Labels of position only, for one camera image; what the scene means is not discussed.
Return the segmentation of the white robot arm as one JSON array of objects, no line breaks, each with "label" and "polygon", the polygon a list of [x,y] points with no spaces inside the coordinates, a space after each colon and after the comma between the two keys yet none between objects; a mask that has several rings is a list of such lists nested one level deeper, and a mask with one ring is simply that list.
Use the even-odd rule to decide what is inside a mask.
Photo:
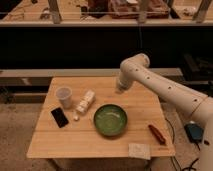
[{"label": "white robot arm", "polygon": [[149,57],[143,53],[123,60],[116,91],[123,93],[136,81],[195,121],[204,129],[198,171],[213,171],[213,97],[160,76],[149,65]]}]

